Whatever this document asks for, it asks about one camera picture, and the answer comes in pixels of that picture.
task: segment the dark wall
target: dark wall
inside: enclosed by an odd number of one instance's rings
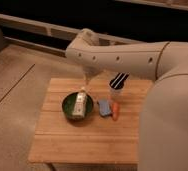
[[[188,12],[112,0],[0,0],[0,13],[142,41],[188,41]]]

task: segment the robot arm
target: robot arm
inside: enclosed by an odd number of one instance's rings
[[[83,29],[67,47],[66,57],[83,66],[156,80],[188,58],[188,43],[100,46],[97,34]]]
[[[99,46],[96,33],[83,29],[66,50],[66,57],[83,65],[155,79],[159,54],[167,42]]]

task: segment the orange carrot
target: orange carrot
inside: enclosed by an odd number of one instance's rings
[[[117,102],[113,102],[111,105],[111,110],[112,110],[113,120],[117,121],[119,117],[119,110],[120,110],[119,104]]]

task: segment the blue sponge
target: blue sponge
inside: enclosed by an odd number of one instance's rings
[[[111,112],[108,100],[101,99],[101,100],[98,100],[97,103],[99,105],[99,113],[101,116],[105,117],[105,116],[111,115],[112,112]]]

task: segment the table leg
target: table leg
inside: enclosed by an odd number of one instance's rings
[[[48,166],[50,171],[56,171],[56,168],[54,167],[54,165],[52,163],[46,163],[46,165]]]

